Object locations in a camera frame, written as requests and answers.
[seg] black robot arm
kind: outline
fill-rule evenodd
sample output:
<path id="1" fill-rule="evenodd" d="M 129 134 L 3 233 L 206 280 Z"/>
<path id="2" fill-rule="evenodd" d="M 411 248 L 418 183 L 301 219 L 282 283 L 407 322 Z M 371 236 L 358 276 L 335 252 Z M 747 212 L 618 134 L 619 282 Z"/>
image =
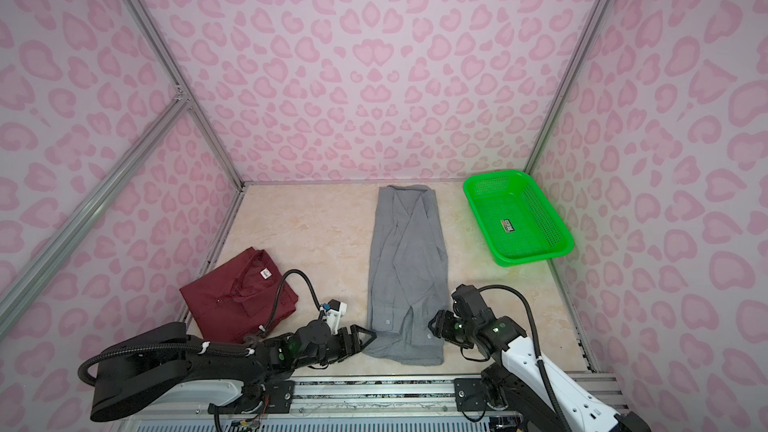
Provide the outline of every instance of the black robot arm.
<path id="1" fill-rule="evenodd" d="M 333 334 L 321 319 L 292 334 L 250 345 L 220 344 L 187 335 L 183 322 L 171 322 L 104 350 L 82 363 L 78 376 L 94 386 L 91 420 L 106 422 L 135 414 L 178 384 L 231 379 L 243 383 L 234 400 L 215 406 L 239 414 L 263 404 L 266 386 L 288 379 L 308 365 L 341 362 L 365 349 L 376 333 L 358 325 Z M 88 370 L 98 364 L 93 377 Z"/>

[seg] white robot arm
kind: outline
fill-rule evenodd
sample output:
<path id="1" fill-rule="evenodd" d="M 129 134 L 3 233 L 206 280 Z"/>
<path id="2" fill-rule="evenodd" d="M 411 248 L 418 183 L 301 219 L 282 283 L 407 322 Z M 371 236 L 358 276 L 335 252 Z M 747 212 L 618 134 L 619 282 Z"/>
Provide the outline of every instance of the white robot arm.
<path id="1" fill-rule="evenodd" d="M 504 289 L 522 300 L 531 337 L 509 317 L 494 316 L 480 295 L 490 288 Z M 429 328 L 461 348 L 477 345 L 484 357 L 494 359 L 481 374 L 485 402 L 491 408 L 521 412 L 543 432 L 650 432 L 636 414 L 619 414 L 542 354 L 531 308 L 520 292 L 504 285 L 479 290 L 460 285 L 452 298 L 453 312 L 438 312 Z"/>

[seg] folded gray shirt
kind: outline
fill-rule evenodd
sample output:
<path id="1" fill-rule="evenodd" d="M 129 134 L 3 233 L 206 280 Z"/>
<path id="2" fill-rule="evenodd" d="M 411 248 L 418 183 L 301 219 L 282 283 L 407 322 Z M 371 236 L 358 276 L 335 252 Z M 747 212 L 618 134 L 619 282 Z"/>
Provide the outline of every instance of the folded gray shirt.
<path id="1" fill-rule="evenodd" d="M 410 365 L 442 364 L 443 340 L 427 323 L 448 308 L 448 254 L 435 191 L 379 189 L 368 278 L 368 322 L 378 338 L 365 350 Z"/>

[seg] folded red shirt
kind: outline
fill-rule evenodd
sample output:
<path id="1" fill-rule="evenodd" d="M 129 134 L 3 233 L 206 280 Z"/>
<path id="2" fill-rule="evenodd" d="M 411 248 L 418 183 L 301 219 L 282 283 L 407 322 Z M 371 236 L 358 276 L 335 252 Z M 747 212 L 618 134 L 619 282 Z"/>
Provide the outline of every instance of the folded red shirt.
<path id="1" fill-rule="evenodd" d="M 205 340 L 242 344 L 246 334 L 266 326 L 282 277 L 269 254 L 251 247 L 180 291 Z M 283 284 L 270 328 L 295 312 L 298 300 Z"/>

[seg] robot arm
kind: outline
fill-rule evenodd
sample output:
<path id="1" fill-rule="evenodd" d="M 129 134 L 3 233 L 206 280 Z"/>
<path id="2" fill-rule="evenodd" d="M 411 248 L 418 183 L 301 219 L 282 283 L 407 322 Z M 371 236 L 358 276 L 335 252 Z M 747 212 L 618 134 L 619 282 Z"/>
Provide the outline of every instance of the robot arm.
<path id="1" fill-rule="evenodd" d="M 183 322 L 120 342 L 78 370 L 94 386 L 91 420 L 118 420 L 150 404 L 189 401 L 211 402 L 222 414 L 259 412 L 271 384 L 301 367 L 341 362 L 376 338 L 358 325 L 339 328 L 345 311 L 346 304 L 333 300 L 321 306 L 320 318 L 296 332 L 243 345 L 187 335 Z M 95 364 L 94 378 L 88 369 Z"/>
<path id="2" fill-rule="evenodd" d="M 513 290 L 503 286 L 492 288 Z M 622 416 L 594 398 L 546 356 L 538 354 L 535 325 L 532 323 L 533 337 L 529 337 L 509 317 L 496 318 L 480 295 L 482 290 L 460 285 L 452 294 L 456 314 L 438 312 L 429 328 L 436 337 L 461 348 L 477 345 L 484 357 L 494 359 L 495 363 L 482 372 L 486 400 L 492 408 L 517 410 L 543 432 L 650 432 L 636 414 Z M 525 301 L 524 305 L 531 320 L 530 307 Z M 537 363 L 539 356 L 543 366 Z M 544 378 L 540 367 L 545 369 Z M 563 418 L 568 428 L 563 425 Z"/>

